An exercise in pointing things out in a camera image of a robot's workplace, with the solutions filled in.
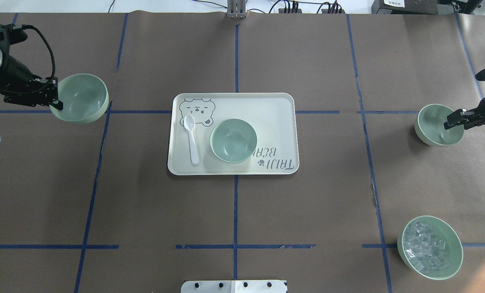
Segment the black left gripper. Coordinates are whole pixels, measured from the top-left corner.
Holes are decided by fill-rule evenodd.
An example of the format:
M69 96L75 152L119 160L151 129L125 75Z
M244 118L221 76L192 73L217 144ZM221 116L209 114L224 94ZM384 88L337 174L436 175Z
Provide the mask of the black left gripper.
M10 55L14 44L26 41L25 30L34 30L41 38L51 59L50 76L42 78L33 74L26 65ZM58 78L55 76L55 59L45 36L33 25L0 24L0 94L6 103L27 107L50 106L63 110L58 100Z

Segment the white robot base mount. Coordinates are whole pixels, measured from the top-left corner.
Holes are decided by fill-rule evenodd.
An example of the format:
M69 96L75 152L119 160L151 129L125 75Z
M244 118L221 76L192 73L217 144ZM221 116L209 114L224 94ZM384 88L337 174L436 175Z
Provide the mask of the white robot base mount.
M287 293L285 280L190 280L181 293Z

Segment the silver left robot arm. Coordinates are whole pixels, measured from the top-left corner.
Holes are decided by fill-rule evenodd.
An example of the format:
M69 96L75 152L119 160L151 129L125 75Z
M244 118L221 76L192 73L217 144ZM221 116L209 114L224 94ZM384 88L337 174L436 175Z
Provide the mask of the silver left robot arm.
M42 78L33 74L26 65L10 55L14 44L27 40L25 30L34 30L42 39L51 59L51 75ZM36 107L51 106L58 111L64 109L59 100L58 78L55 76L55 58L45 36L33 25L0 24L0 94L5 103Z

